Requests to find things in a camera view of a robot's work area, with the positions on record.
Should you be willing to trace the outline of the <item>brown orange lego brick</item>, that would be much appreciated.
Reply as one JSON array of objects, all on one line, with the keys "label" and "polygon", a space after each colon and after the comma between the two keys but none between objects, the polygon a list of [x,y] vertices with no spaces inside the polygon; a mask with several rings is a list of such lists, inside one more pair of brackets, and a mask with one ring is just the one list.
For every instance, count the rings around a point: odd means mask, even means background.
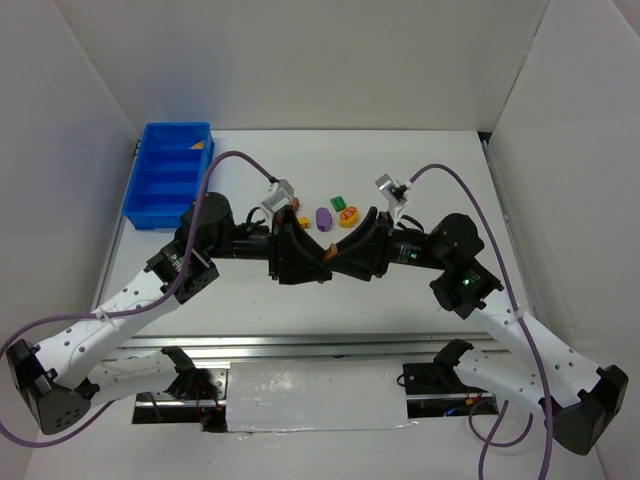
[{"label": "brown orange lego brick", "polygon": [[334,258],[338,254],[338,247],[336,244],[332,243],[326,249],[322,262],[326,263],[330,259]]}]

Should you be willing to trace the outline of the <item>yellow oval printed lego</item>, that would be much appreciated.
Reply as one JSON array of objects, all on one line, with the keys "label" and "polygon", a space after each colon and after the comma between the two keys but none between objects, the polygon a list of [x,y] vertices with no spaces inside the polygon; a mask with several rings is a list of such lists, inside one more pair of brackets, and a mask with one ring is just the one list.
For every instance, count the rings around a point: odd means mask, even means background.
[{"label": "yellow oval printed lego", "polygon": [[341,228],[353,228],[359,220],[359,210],[355,206],[348,206],[340,212],[339,226]]}]

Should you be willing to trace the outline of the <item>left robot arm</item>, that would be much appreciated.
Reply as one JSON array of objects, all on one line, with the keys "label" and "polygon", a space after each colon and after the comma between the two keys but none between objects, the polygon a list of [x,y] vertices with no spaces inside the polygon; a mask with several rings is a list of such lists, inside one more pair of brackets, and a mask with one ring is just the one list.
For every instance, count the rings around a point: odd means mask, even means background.
[{"label": "left robot arm", "polygon": [[284,204],[269,227],[236,224],[227,198],[206,193],[182,215],[173,240],[111,299],[36,344],[15,334],[3,347],[14,384],[46,435],[69,429],[94,407],[139,393],[216,399],[210,374],[180,347],[114,361],[108,356],[213,283],[217,258],[265,260],[274,280],[297,285],[330,280],[326,256],[292,205]]}]

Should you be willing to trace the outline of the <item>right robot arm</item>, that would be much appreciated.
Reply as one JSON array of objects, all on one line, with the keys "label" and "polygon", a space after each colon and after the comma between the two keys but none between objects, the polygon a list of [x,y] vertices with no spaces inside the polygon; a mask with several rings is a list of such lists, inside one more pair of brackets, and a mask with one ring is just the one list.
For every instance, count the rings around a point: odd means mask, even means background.
[{"label": "right robot arm", "polygon": [[484,247],[473,220],[446,216],[431,232],[396,229],[388,213],[371,209],[324,263],[332,271],[368,281],[400,264],[440,271],[429,284],[438,304],[469,320],[510,352],[498,361],[462,341],[439,355],[446,372],[550,418],[554,439],[567,450],[590,452],[619,413],[628,376],[579,354],[530,313],[511,305],[500,280],[475,258]]}]

